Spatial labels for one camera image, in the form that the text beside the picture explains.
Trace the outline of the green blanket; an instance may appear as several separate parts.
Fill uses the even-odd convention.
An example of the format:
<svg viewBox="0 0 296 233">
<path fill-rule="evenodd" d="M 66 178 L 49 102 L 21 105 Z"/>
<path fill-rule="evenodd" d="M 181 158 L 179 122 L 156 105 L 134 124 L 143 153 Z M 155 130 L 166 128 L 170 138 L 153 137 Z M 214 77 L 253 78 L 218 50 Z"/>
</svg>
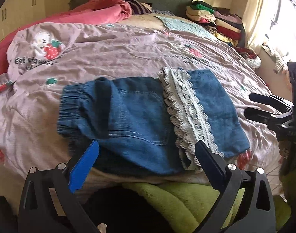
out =
<svg viewBox="0 0 296 233">
<path fill-rule="evenodd" d="M 273 197 L 276 230 L 296 232 L 296 169 L 282 167 L 279 174 L 285 197 Z M 219 195 L 211 186 L 193 183 L 125 183 L 159 212 L 175 232 L 193 232 L 204 220 Z"/>
</svg>

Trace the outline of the striped dark purple garment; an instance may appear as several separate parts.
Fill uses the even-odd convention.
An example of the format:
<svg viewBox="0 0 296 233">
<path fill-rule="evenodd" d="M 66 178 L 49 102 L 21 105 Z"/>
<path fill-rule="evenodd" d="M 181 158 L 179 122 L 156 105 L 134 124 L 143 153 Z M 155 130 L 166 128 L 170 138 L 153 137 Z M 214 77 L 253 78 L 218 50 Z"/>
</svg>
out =
<svg viewBox="0 0 296 233">
<path fill-rule="evenodd" d="M 123 1 L 129 3 L 132 10 L 132 15 L 143 15 L 143 14 L 149 14 L 152 12 L 152 8 L 150 5 L 141 3 L 138 0 L 123 0 Z"/>
</svg>

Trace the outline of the blue denim lace-trimmed pants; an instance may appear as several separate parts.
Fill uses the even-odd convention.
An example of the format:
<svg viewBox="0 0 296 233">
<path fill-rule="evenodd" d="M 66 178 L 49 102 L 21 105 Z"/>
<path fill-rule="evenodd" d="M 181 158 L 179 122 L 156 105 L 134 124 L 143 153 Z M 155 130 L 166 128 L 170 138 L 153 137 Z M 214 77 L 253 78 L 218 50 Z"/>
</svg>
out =
<svg viewBox="0 0 296 233">
<path fill-rule="evenodd" d="M 100 77 L 66 86 L 57 132 L 69 139 L 72 153 L 97 141 L 98 170 L 133 176 L 199 169 L 198 141 L 223 158 L 250 147 L 233 102 L 210 70 L 165 67 L 158 79 Z"/>
</svg>

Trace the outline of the cream window curtain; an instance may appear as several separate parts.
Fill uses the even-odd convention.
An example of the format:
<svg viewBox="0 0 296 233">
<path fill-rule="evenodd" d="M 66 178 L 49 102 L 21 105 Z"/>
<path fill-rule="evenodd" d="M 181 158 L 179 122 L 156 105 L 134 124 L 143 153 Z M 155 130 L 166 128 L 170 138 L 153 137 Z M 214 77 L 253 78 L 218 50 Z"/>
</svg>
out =
<svg viewBox="0 0 296 233">
<path fill-rule="evenodd" d="M 296 0 L 248 0 L 243 13 L 247 46 L 266 51 L 280 74 L 296 62 Z"/>
</svg>

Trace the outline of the pink strawberry print bedsheet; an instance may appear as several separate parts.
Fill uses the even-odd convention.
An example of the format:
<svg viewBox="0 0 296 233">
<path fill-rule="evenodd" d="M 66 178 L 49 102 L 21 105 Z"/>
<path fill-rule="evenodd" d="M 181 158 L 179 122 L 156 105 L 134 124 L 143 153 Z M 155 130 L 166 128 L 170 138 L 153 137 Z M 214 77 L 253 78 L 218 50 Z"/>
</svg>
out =
<svg viewBox="0 0 296 233">
<path fill-rule="evenodd" d="M 123 24 L 46 22 L 17 32 L 6 55 L 9 66 L 0 75 L 0 164 L 21 178 L 31 167 L 50 169 L 76 154 L 69 139 L 57 132 L 66 86 L 100 77 L 158 79 L 165 67 L 210 70 L 230 97 L 250 147 L 224 158 L 226 162 L 268 170 L 280 158 L 275 134 L 244 116 L 247 107 L 272 111 L 249 99 L 251 93 L 269 95 L 270 90 L 234 48 L 218 39 Z M 94 165 L 88 179 L 97 186 L 166 181 L 205 183 L 206 177 L 201 167 L 174 175 L 133 176 L 106 173 Z"/>
</svg>

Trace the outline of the stack of folded clothes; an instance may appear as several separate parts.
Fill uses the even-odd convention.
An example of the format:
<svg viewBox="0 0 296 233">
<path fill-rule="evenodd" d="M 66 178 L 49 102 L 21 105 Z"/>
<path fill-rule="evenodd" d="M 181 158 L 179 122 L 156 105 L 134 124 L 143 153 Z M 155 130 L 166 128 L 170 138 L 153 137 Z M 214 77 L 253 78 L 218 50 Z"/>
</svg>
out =
<svg viewBox="0 0 296 233">
<path fill-rule="evenodd" d="M 253 70 L 260 67 L 259 56 L 246 45 L 246 31 L 240 16 L 231 13 L 229 9 L 213 7 L 203 1 L 193 1 L 187 5 L 186 16 L 233 47 Z"/>
</svg>

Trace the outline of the pink blanket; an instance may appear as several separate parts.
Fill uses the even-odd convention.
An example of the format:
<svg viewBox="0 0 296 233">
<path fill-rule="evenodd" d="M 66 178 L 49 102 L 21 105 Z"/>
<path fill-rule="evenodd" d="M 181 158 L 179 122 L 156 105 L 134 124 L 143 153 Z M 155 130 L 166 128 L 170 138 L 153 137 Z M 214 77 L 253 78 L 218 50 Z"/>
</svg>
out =
<svg viewBox="0 0 296 233">
<path fill-rule="evenodd" d="M 16 33 L 33 25 L 45 22 L 52 23 L 82 23 L 82 24 L 105 24 L 117 23 L 128 19 L 132 15 L 132 9 L 124 0 L 89 0 L 73 10 L 56 13 L 44 19 L 17 28 L 8 34 L 0 42 L 0 75 L 7 71 L 7 50 Z"/>
</svg>

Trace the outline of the light blue crochet cloth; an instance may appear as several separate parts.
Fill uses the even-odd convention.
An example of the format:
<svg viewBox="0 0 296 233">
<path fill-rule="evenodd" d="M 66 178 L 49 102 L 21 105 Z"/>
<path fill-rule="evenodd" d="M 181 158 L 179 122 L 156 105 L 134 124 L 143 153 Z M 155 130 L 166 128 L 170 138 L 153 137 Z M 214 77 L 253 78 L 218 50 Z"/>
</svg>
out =
<svg viewBox="0 0 296 233">
<path fill-rule="evenodd" d="M 187 22 L 180 19 L 169 18 L 165 16 L 155 16 L 159 19 L 163 25 L 169 30 L 176 30 L 180 32 L 188 32 L 198 37 L 208 38 L 210 40 L 216 40 L 217 38 L 209 33 L 203 26 L 196 23 Z"/>
</svg>

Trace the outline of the cream wardrobe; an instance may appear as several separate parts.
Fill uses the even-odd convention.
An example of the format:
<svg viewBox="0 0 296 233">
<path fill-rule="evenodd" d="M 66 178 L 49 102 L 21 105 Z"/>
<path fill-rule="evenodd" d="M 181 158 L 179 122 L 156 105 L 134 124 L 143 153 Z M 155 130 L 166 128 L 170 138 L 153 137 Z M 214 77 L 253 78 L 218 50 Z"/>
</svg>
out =
<svg viewBox="0 0 296 233">
<path fill-rule="evenodd" d="M 45 17 L 45 0 L 6 0 L 0 8 L 0 41 L 21 26 Z"/>
</svg>

